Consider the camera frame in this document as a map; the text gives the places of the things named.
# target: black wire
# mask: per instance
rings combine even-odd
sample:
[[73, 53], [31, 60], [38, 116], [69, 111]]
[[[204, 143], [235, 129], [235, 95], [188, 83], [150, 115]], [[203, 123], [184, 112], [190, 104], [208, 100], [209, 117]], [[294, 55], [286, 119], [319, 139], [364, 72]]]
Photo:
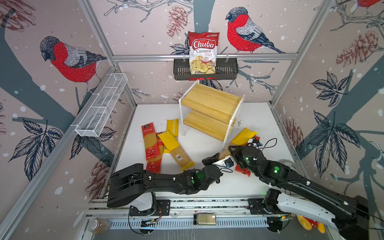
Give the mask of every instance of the black wire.
[[133, 182], [136, 182], [136, 181], [140, 181], [140, 180], [143, 180], [143, 179], [144, 179], [144, 178], [141, 178], [141, 179], [138, 179], [138, 180], [134, 180], [134, 181], [132, 181], [132, 182], [125, 183], [125, 184], [123, 184], [123, 185], [120, 185], [120, 186], [118, 186], [118, 187], [115, 187], [114, 189], [111, 189], [111, 190], [106, 191], [104, 194], [106, 194], [107, 192], [110, 192], [110, 191], [112, 191], [112, 190], [115, 190], [116, 188], [122, 187], [122, 186], [124, 186], [124, 185], [130, 184], [130, 183], [133, 183]]
[[128, 211], [128, 225], [129, 225], [129, 228], [132, 230], [132, 232], [134, 232], [134, 233], [137, 233], [137, 234], [140, 234], [140, 235], [143, 235], [144, 236], [144, 234], [141, 232], [141, 233], [138, 233], [138, 232], [136, 232], [135, 230], [133, 230], [132, 229], [132, 227], [131, 227], [131, 224], [130, 224], [130, 222], [129, 222], [129, 214], [130, 214], [130, 212], [131, 212], [131, 207], [129, 208], [129, 211]]

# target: chip bag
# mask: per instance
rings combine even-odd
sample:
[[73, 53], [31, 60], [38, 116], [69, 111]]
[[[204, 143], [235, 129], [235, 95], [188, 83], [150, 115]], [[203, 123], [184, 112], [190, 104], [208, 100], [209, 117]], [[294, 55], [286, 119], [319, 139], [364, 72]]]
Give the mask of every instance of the chip bag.
[[216, 73], [218, 35], [219, 33], [188, 32], [191, 74]]

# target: spice jar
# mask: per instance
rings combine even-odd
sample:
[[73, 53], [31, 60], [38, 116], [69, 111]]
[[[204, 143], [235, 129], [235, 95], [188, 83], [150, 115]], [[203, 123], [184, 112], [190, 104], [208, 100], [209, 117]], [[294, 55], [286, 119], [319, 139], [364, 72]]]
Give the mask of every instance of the spice jar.
[[93, 234], [106, 234], [111, 226], [112, 222], [108, 219], [97, 217], [89, 220], [87, 229]]

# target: cable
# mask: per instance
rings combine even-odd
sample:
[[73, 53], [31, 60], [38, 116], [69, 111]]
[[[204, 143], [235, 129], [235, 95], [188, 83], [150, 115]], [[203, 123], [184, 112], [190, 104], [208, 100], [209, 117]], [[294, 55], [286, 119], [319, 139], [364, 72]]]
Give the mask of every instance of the cable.
[[134, 180], [134, 181], [132, 181], [132, 182], [125, 183], [125, 184], [123, 184], [123, 185], [120, 185], [120, 186], [118, 186], [118, 187], [115, 187], [114, 189], [111, 189], [111, 190], [106, 191], [104, 194], [106, 194], [107, 192], [110, 192], [110, 191], [112, 191], [112, 190], [115, 190], [116, 188], [122, 187], [122, 186], [124, 186], [124, 185], [130, 184], [130, 183], [133, 183], [133, 182], [136, 182], [136, 181], [140, 181], [140, 180], [143, 180], [143, 179], [144, 179], [144, 178], [141, 178], [141, 179], [138, 179], [138, 180]]

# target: leaf illustration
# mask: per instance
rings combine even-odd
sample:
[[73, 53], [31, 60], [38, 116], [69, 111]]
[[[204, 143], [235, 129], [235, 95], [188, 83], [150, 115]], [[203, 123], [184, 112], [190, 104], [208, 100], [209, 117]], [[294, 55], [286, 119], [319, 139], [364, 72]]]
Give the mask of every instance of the leaf illustration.
[[360, 148], [360, 140], [356, 135], [356, 132], [349, 126], [344, 123], [337, 124], [336, 133], [342, 139], [347, 140], [348, 142], [355, 144], [356, 147]]
[[221, 86], [221, 84], [215, 79], [213, 79], [213, 80], [200, 80], [200, 83], [203, 85], [206, 85], [208, 87], [217, 89], [217, 90], [221, 90], [221, 91], [223, 90], [223, 87]]
[[313, 83], [311, 83], [315, 88], [320, 89], [320, 90], [332, 90], [331, 84], [324, 79], [316, 80]]
[[319, 124], [321, 127], [323, 128], [329, 127], [329, 120], [324, 115], [322, 115], [321, 113], [315, 112], [315, 110], [313, 110], [313, 116], [317, 124]]
[[348, 84], [349, 80], [351, 79], [351, 76], [343, 78], [340, 82], [339, 85], [337, 86], [338, 91], [343, 90], [345, 86]]
[[317, 170], [319, 171], [320, 177], [328, 168], [330, 153], [331, 146], [329, 144], [329, 140], [325, 139], [316, 148], [316, 166]]
[[319, 96], [317, 96], [317, 98], [321, 99], [321, 100], [327, 100], [327, 99], [330, 99], [336, 92], [333, 91], [333, 90], [329, 90], [329, 91], [322, 91]]
[[328, 133], [328, 129], [326, 128], [316, 128], [311, 132], [310, 140], [308, 141], [308, 144], [319, 145], [323, 140], [328, 138], [327, 133]]
[[335, 74], [327, 72], [327, 81], [331, 85], [332, 89], [335, 89], [335, 90], [337, 89], [336, 86], [338, 83], [337, 83], [337, 77]]
[[54, 127], [48, 129], [47, 133], [48, 133], [48, 136], [50, 136], [53, 139], [61, 139], [63, 137], [63, 134], [61, 133], [61, 131]]
[[116, 133], [116, 131], [112, 130], [110, 127], [104, 127], [101, 131], [100, 136], [97, 138], [100, 142], [105, 142], [109, 140], [113, 135]]
[[44, 155], [48, 157], [49, 154], [52, 152], [52, 150], [55, 148], [55, 143], [53, 139], [48, 136], [44, 136], [43, 148], [44, 148]]
[[81, 137], [80, 135], [76, 135], [72, 144], [70, 159], [76, 157], [80, 153], [81, 149], [83, 148], [83, 141], [83, 137]]
[[21, 140], [20, 143], [16, 146], [15, 152], [13, 153], [13, 156], [9, 161], [14, 158], [28, 154], [37, 142], [40, 142], [39, 135], [32, 135]]
[[100, 142], [95, 137], [83, 137], [83, 144], [91, 153], [101, 152]]
[[336, 133], [332, 133], [331, 137], [331, 153], [332, 157], [336, 160], [337, 164], [344, 171], [345, 161], [347, 161], [347, 152], [345, 151], [344, 143]]
[[30, 149], [25, 158], [24, 171], [29, 181], [31, 181], [37, 171], [39, 171], [42, 157], [43, 143], [39, 140], [38, 142], [36, 142], [33, 148]]
[[25, 129], [32, 134], [39, 135], [40, 133], [43, 132], [43, 129], [37, 123], [23, 119], [23, 124]]
[[338, 102], [340, 101], [340, 95], [336, 94], [331, 98], [331, 101], [329, 102], [328, 107], [333, 107], [335, 106]]

